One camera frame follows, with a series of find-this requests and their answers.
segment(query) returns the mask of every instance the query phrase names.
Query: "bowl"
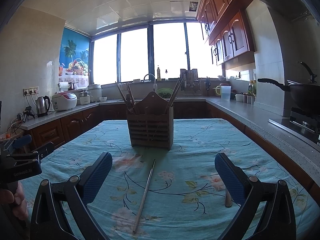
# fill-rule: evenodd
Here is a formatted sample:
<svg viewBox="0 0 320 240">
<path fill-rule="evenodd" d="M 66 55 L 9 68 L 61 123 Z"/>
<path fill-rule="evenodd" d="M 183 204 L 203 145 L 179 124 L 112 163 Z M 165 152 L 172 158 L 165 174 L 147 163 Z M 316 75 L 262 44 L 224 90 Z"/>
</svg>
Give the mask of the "bowl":
<svg viewBox="0 0 320 240">
<path fill-rule="evenodd" d="M 236 94 L 236 101 L 243 102 L 243 95 L 242 94 Z"/>
</svg>

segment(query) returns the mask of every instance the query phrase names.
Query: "window frame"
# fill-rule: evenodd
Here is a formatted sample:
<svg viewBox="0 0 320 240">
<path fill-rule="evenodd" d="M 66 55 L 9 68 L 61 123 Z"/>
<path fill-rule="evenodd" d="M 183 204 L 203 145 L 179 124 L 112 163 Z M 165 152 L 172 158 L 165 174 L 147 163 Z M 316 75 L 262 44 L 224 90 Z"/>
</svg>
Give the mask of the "window frame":
<svg viewBox="0 0 320 240">
<path fill-rule="evenodd" d="M 90 51 L 89 52 L 89 69 L 91 70 L 91 74 L 89 76 L 89 83 L 93 84 L 93 50 L 94 50 L 94 42 L 96 40 L 102 39 L 104 37 L 117 34 L 117 82 L 121 82 L 121 33 L 138 30 L 138 29 L 147 29 L 147 42 L 148 42 L 148 70 L 150 74 L 155 75 L 155 64 L 154 64 L 154 39 L 153 39 L 153 25 L 155 24 L 165 24 L 165 23 L 183 23 L 184 25 L 184 33 L 185 33 L 185 39 L 186 39 L 186 56 L 187 56 L 187 67 L 188 70 L 190 70 L 190 54 L 189 54 L 189 41 L 188 41 L 188 30 L 187 30 L 187 22 L 198 22 L 196 19 L 184 19 L 184 20 L 158 20 L 138 25 L 133 25 L 129 27 L 123 27 L 116 30 L 111 30 L 105 33 L 100 33 L 94 37 L 91 38 L 90 43 Z M 222 68 L 222 74 L 225 76 L 226 71 Z"/>
</svg>

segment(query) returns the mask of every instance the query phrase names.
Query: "paper towel roll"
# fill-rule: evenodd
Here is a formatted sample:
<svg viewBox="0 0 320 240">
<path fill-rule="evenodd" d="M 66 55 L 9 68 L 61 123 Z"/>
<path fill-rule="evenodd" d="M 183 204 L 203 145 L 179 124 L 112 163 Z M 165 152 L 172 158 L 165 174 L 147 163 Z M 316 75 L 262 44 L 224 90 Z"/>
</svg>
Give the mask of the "paper towel roll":
<svg viewBox="0 0 320 240">
<path fill-rule="evenodd" d="M 69 83 L 68 82 L 59 82 L 58 87 L 59 88 L 68 88 Z"/>
</svg>

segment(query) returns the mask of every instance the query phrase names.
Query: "blue floral tablecloth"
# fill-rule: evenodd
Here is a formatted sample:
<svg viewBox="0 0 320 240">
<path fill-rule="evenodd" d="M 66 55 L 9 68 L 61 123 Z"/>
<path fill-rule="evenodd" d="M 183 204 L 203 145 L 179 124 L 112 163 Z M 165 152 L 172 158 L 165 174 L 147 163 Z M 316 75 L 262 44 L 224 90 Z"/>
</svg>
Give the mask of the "blue floral tablecloth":
<svg viewBox="0 0 320 240">
<path fill-rule="evenodd" d="M 113 167 L 94 202 L 88 205 L 110 239 L 217 239 L 239 206 L 224 206 L 225 186 L 214 167 L 224 152 L 248 175 L 262 182 L 284 179 L 290 189 L 301 239 L 320 215 L 308 192 L 270 155 L 222 119 L 174 120 L 174 142 L 165 149 L 131 147 L 126 121 L 104 121 L 43 159 L 41 175 L 23 180 L 29 216 L 43 179 L 64 181 L 80 174 L 103 151 L 113 156 Z M 156 159 L 149 192 L 136 234 L 132 227 L 144 187 Z M 260 219 L 261 204 L 245 237 Z M 68 205 L 64 209 L 79 239 L 83 239 Z"/>
</svg>

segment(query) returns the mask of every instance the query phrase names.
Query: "black frying pan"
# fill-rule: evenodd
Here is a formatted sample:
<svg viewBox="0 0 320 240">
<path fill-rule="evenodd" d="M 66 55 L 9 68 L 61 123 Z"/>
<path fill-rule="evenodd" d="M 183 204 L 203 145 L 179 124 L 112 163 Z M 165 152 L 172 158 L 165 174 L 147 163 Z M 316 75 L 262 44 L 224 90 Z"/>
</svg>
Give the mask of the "black frying pan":
<svg viewBox="0 0 320 240">
<path fill-rule="evenodd" d="M 310 114 L 320 114 L 320 86 L 311 84 L 290 84 L 285 86 L 270 78 L 258 78 L 258 82 L 271 83 L 283 91 L 291 93 L 291 97 L 299 108 Z"/>
</svg>

